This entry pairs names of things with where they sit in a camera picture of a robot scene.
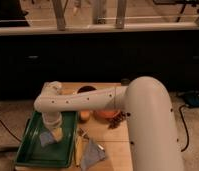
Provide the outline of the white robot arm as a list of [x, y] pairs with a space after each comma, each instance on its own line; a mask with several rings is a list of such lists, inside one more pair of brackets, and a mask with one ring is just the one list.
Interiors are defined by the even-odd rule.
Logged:
[[149, 76], [127, 86], [61, 95], [58, 85], [45, 86], [34, 102], [36, 111], [121, 110], [127, 119], [133, 171], [184, 171], [172, 102], [165, 86]]

